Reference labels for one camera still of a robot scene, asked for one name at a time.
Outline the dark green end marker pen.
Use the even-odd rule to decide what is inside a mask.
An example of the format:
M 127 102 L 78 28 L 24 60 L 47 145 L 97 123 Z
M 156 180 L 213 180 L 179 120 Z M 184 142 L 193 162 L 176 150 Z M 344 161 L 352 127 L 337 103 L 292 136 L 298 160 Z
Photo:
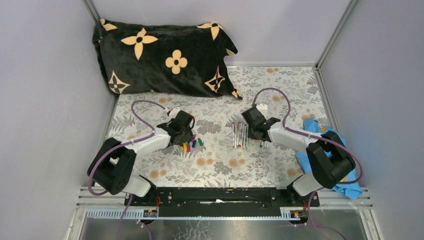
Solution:
M 244 133 L 244 143 L 243 143 L 243 148 L 246 150 L 249 144 L 249 126 L 245 125 L 245 133 Z

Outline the green pen cap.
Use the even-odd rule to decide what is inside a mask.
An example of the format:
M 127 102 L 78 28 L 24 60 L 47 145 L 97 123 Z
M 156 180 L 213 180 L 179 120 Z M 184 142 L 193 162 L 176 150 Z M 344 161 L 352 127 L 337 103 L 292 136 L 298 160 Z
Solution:
M 201 139 L 201 138 L 198 138 L 198 139 L 197 139 L 197 142 L 198 142 L 198 144 L 199 144 L 200 146 L 203 146 L 203 145 L 204 145 L 204 143 L 203 143 L 203 141 L 202 141 L 202 139 Z

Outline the yellow cap marker pen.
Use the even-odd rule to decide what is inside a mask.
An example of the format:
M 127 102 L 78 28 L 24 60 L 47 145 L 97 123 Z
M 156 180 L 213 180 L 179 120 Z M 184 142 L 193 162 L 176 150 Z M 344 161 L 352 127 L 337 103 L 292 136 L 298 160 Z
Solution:
M 236 142 L 236 139 L 237 139 L 237 124 L 235 123 L 235 142 Z

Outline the brown marker pen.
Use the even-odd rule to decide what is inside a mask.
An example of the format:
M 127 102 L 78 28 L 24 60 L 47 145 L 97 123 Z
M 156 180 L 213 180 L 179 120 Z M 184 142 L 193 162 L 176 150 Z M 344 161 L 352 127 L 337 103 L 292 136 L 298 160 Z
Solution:
M 235 123 L 231 123 L 231 137 L 232 137 L 232 147 L 236 148 L 236 126 Z

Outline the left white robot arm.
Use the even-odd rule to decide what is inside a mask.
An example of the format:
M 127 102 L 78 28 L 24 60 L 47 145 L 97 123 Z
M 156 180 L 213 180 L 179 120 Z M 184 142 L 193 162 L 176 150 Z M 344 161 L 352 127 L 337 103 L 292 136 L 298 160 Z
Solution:
M 89 182 L 99 184 L 111 195 L 135 195 L 144 206 L 155 200 L 153 183 L 133 172 L 137 157 L 171 146 L 189 143 L 193 138 L 195 118 L 180 109 L 172 110 L 170 120 L 157 125 L 151 133 L 121 142 L 111 137 L 104 141 L 87 170 Z

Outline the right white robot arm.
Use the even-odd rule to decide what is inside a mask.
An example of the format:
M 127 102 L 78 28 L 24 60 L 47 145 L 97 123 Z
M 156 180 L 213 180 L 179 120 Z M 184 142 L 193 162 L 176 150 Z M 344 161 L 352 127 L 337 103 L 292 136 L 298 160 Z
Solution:
M 282 144 L 307 155 L 311 171 L 287 187 L 286 198 L 293 206 L 301 205 L 313 191 L 333 188 L 356 168 L 352 154 L 333 131 L 319 135 L 295 130 L 284 120 L 265 118 L 256 106 L 241 115 L 247 123 L 248 138 Z

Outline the floral table mat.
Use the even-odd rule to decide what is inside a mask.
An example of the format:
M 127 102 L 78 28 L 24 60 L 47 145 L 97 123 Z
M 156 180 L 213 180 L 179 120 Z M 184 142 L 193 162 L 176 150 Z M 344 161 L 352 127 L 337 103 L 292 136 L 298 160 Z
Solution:
M 126 142 L 148 134 L 150 126 L 168 121 L 165 109 L 180 107 L 194 116 L 193 133 L 203 141 L 190 152 L 171 146 L 137 156 L 133 171 L 159 187 L 284 187 L 303 173 L 296 151 L 277 143 L 247 149 L 233 148 L 232 123 L 253 102 L 268 107 L 268 117 L 288 115 L 291 128 L 308 118 L 328 125 L 328 118 L 312 66 L 229 67 L 228 75 L 242 99 L 141 93 L 118 98 L 110 137 Z

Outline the black pillow with beige flowers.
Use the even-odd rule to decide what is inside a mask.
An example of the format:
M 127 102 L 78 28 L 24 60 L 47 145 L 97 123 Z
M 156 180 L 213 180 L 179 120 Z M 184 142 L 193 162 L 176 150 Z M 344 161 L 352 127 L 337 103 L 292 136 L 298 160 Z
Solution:
M 217 22 L 143 25 L 101 18 L 91 42 L 105 86 L 113 95 L 154 92 L 242 98 L 225 64 L 225 57 L 238 49 Z

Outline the blue cloth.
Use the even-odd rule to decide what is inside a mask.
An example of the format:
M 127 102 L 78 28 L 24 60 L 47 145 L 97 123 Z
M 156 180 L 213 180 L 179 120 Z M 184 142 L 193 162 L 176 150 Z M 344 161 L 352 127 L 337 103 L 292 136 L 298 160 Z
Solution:
M 331 126 L 321 125 L 310 117 L 303 121 L 306 132 L 317 133 L 321 138 L 338 143 L 337 146 L 327 141 L 318 140 L 306 147 L 306 152 L 296 153 L 297 162 L 305 174 L 317 176 L 317 181 L 324 188 L 332 187 L 337 193 L 349 198 L 357 199 L 363 192 L 355 182 L 356 163 L 351 153 L 346 151 L 346 140 Z

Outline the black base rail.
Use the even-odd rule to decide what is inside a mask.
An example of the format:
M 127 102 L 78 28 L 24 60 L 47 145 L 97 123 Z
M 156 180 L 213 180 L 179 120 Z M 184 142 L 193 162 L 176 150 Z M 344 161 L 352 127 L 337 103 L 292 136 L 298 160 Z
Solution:
M 144 177 L 121 183 L 134 207 L 152 207 L 160 218 L 281 218 L 282 208 L 318 207 L 321 188 L 311 174 L 286 187 L 157 187 Z

